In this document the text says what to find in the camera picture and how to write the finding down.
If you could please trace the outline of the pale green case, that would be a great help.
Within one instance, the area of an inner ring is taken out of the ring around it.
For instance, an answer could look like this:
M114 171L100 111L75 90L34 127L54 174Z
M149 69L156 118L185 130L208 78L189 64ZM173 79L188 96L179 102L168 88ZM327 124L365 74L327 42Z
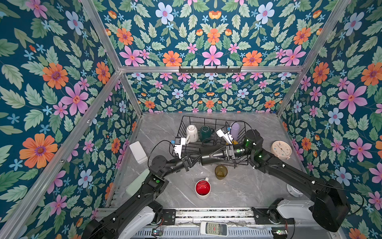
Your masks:
M126 187L125 193L129 198L132 197L141 188L142 183L144 183L149 173L149 169L145 169L133 182L131 182Z

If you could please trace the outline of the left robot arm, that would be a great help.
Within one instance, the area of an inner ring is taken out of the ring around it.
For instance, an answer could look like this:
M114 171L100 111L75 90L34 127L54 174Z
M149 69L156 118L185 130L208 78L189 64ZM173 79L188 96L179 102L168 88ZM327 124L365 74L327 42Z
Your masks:
M149 166L149 173L136 193L101 221L91 220L82 238L130 239L146 225L159 222L162 218L163 206L155 200L169 184L165 176L183 168L189 170L200 160L201 156L192 159L189 155L171 160L167 160L162 155L154 157Z

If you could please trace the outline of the red inside white mug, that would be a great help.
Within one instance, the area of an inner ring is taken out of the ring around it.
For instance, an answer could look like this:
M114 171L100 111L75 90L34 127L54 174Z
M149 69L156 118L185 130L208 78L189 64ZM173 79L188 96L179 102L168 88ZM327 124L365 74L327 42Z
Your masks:
M210 179L206 177L205 179L199 180L195 184L195 193L197 197L201 200L207 199L211 193Z

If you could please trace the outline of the aluminium frame post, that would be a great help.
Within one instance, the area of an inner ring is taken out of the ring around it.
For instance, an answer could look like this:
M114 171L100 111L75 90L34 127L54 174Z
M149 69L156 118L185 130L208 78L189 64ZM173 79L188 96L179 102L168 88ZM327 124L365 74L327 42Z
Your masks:
M104 24L101 20L101 17L99 16L97 9L95 7L95 4L93 1L84 0L82 1L82 5L99 37L99 40L101 44L103 45L107 56L111 60L111 64L116 71L116 74L122 75L121 83L123 87L125 88L127 95L129 96L129 99L132 103L132 106L136 112L136 115L138 118L142 117L142 110L139 106L138 100L136 98L136 95L133 91L133 88L131 84L128 82L127 76L125 73L121 71L122 64L119 60L116 50L113 46L113 44L110 41L110 38L108 37L106 33L106 29L104 27Z

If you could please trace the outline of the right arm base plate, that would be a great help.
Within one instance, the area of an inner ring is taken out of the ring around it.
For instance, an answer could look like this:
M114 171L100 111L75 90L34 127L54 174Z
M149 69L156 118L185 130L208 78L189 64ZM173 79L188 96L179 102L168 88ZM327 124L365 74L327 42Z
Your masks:
M256 224L258 225L265 225L265 224L273 224L273 225L281 225L281 224L288 224L288 225L294 225L295 220L294 219L286 219L281 216L281 214L276 209L269 209L269 208L251 208L254 220Z

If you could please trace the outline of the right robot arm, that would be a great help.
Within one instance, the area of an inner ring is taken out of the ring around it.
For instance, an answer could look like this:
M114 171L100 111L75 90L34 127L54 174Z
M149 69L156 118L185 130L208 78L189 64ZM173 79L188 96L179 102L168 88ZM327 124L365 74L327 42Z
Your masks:
M253 169L274 176L308 197L313 219L324 229L337 232L350 212L343 187L336 180L310 176L263 149L263 138L257 130L245 133L242 143L206 146L200 149L202 165L234 162L246 157Z

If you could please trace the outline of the amber glass cup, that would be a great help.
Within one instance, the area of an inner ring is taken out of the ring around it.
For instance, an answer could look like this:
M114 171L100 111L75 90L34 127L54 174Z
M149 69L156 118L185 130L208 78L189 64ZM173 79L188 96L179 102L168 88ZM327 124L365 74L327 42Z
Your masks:
M224 165L218 165L214 172L218 180L223 180L228 175L228 169Z

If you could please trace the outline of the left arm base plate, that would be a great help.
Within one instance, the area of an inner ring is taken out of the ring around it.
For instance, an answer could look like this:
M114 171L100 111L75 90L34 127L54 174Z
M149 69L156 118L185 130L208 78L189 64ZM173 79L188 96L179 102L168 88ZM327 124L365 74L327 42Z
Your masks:
M162 225L173 226L176 223L176 209L164 209L162 212Z

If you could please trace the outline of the black hook rail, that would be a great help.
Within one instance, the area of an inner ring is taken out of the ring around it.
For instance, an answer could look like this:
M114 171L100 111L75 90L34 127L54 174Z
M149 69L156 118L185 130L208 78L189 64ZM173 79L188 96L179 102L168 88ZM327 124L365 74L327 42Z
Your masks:
M240 73L242 70L242 67L231 67L231 66L198 66L198 67L179 67L178 68L179 73L197 73L197 74L204 74L204 73L217 73L217 74L227 74L227 73Z

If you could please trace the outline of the black mug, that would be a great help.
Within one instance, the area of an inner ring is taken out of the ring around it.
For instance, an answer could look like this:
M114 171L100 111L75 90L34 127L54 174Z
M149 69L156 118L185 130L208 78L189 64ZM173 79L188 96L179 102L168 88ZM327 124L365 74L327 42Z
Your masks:
M213 147L203 147L200 149L201 164L203 166L217 164L221 162L229 162L226 157L210 157L210 153Z

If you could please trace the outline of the lilac cup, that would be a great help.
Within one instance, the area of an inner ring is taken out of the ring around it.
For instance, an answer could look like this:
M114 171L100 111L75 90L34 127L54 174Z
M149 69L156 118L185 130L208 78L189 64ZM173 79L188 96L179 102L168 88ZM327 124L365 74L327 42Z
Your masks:
M230 134L232 135L233 140L238 140L238 135L240 132L240 125L237 122L234 122L230 127Z

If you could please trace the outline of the white rectangular box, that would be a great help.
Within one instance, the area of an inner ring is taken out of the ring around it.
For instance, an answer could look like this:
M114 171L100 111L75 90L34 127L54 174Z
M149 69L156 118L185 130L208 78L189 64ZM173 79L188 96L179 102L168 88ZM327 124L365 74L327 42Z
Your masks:
M139 141L132 143L129 148L138 164L143 164L148 161L148 156Z

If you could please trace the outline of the white round alarm clock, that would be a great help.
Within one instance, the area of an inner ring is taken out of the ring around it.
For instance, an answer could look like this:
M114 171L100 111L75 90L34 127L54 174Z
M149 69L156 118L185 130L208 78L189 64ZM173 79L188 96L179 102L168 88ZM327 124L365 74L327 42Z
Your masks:
M286 189L289 192L290 195L292 195L295 198L300 198L303 196L303 193L300 192L298 189L292 187L291 185L287 184Z

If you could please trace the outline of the white remote control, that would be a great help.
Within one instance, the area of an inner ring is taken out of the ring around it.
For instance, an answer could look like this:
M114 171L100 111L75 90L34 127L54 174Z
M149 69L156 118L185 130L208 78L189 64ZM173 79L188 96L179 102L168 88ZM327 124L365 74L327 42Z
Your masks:
M201 222L201 234L207 236L227 237L228 225L225 223L217 222Z

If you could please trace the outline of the green mug cream inside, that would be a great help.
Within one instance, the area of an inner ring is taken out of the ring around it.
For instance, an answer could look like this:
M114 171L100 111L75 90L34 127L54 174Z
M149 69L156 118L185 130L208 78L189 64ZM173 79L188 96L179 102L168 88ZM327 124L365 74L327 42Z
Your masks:
M212 134L214 133L214 129L210 128L207 125L201 127L200 130L200 140L202 143L209 143L213 140Z

